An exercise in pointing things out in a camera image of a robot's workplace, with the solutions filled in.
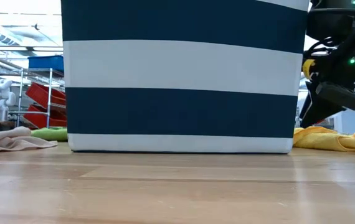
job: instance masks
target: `wooden floor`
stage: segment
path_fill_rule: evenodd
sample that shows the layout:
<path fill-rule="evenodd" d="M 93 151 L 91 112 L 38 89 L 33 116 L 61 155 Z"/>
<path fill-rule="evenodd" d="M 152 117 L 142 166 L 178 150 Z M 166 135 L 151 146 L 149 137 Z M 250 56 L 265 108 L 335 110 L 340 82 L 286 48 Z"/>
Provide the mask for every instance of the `wooden floor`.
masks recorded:
<path fill-rule="evenodd" d="M 355 154 L 0 152 L 0 223 L 355 223 Z"/>

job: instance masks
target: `white stripe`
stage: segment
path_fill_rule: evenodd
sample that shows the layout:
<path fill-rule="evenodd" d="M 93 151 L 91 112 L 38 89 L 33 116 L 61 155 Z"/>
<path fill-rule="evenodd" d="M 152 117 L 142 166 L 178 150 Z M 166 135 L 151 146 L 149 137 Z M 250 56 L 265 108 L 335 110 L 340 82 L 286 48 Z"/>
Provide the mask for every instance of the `white stripe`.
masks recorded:
<path fill-rule="evenodd" d="M 288 153 L 292 138 L 69 134 L 72 150 Z"/>
<path fill-rule="evenodd" d="M 281 6 L 290 7 L 293 9 L 299 9 L 302 11 L 308 11 L 309 0 L 258 0 L 272 4 L 278 4 Z"/>
<path fill-rule="evenodd" d="M 302 54 L 168 40 L 64 42 L 67 87 L 298 94 Z"/>

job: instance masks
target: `striped fabric bin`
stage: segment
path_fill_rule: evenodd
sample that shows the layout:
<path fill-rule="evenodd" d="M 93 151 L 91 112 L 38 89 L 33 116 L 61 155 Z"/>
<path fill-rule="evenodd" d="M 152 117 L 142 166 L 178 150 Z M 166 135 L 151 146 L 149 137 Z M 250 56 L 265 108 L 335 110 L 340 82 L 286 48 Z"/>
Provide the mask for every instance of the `striped fabric bin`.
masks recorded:
<path fill-rule="evenodd" d="M 70 147 L 288 153 L 308 3 L 63 0 Z"/>

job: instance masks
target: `white robot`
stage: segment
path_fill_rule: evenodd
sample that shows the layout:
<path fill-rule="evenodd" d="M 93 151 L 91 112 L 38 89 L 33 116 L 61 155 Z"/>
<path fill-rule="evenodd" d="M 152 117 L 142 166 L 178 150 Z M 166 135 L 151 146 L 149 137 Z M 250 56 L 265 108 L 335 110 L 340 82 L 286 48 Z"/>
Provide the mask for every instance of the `white robot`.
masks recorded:
<path fill-rule="evenodd" d="M 0 80 L 0 121 L 7 121 L 9 107 L 16 103 L 16 95 L 11 91 L 12 80 Z"/>

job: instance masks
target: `yellow part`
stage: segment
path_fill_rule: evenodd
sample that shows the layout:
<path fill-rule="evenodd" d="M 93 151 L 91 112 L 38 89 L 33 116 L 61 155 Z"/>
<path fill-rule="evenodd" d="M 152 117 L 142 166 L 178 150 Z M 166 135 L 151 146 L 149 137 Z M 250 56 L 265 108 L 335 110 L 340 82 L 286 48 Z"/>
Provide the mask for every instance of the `yellow part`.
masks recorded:
<path fill-rule="evenodd" d="M 355 134 L 338 134 L 323 127 L 295 128 L 294 147 L 355 152 Z"/>
<path fill-rule="evenodd" d="M 302 71 L 305 74 L 305 77 L 307 79 L 310 79 L 310 67 L 315 65 L 315 60 L 314 59 L 308 59 L 306 60 L 303 65 L 302 65 Z"/>

